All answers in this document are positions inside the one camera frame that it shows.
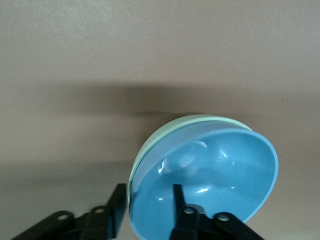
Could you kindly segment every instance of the bolt hole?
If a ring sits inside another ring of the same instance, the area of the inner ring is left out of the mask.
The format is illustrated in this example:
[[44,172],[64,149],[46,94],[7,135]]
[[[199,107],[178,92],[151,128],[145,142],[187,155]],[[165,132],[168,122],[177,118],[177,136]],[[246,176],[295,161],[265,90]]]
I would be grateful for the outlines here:
[[224,214],[219,214],[218,219],[223,222],[229,221],[229,217]]
[[194,211],[192,208],[187,207],[187,208],[184,209],[184,212],[185,212],[186,214],[193,214],[195,211]]
[[96,210],[94,210],[94,213],[95,214],[101,214],[101,213],[103,213],[105,210],[103,209],[103,208],[98,208],[98,209],[96,209]]
[[69,216],[68,215],[60,215],[60,216],[58,216],[57,217],[57,219],[59,220],[59,221],[62,221],[62,220],[65,220],[65,219],[67,219]]

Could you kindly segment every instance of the blue bowl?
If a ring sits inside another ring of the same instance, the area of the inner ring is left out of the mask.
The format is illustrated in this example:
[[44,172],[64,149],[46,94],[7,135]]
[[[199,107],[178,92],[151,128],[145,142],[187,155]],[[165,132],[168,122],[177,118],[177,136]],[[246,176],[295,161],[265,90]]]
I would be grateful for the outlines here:
[[158,129],[142,146],[129,179],[129,216],[142,240],[169,239],[175,226],[173,184],[187,204],[212,217],[246,222],[270,195],[278,174],[272,144],[233,119],[191,115]]

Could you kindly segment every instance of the plastic bowl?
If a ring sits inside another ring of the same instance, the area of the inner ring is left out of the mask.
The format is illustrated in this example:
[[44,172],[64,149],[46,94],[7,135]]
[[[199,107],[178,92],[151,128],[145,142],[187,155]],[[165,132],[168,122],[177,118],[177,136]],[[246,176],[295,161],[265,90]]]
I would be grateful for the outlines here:
[[129,217],[142,240],[169,239],[175,226],[173,184],[187,204],[212,217],[246,222],[270,195],[278,174],[272,144],[233,119],[191,115],[159,128],[142,146],[129,179]]

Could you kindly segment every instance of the screw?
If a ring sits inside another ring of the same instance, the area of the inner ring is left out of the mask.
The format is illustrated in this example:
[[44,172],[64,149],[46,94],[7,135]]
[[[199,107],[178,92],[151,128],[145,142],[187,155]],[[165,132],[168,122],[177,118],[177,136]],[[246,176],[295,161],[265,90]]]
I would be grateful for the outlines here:
[[194,211],[192,208],[187,207],[187,208],[184,209],[184,212],[185,212],[186,214],[193,214],[195,211]]
[[103,213],[105,210],[103,209],[103,208],[98,208],[98,209],[96,209],[96,210],[94,210],[94,213],[95,214],[101,214],[101,213]]
[[219,219],[220,221],[224,221],[224,222],[229,221],[229,217],[226,216],[226,215],[224,215],[224,214],[219,214],[219,215],[218,215],[218,219]]
[[58,216],[57,219],[61,221],[61,220],[67,219],[68,217],[69,217],[68,215],[61,215],[61,216]]

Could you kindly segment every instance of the beige wall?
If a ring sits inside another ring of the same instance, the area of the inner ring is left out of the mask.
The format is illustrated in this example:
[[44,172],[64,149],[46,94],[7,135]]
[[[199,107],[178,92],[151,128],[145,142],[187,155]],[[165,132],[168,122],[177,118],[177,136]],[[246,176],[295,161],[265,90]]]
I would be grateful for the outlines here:
[[[155,129],[206,113],[249,125],[278,151],[276,187],[250,226],[268,239],[319,239],[319,76],[319,1],[2,0],[0,213],[41,186],[45,166],[54,179],[77,164],[126,176]],[[50,213],[32,206],[32,223]],[[19,219],[9,214],[1,238],[29,227],[8,232]]]

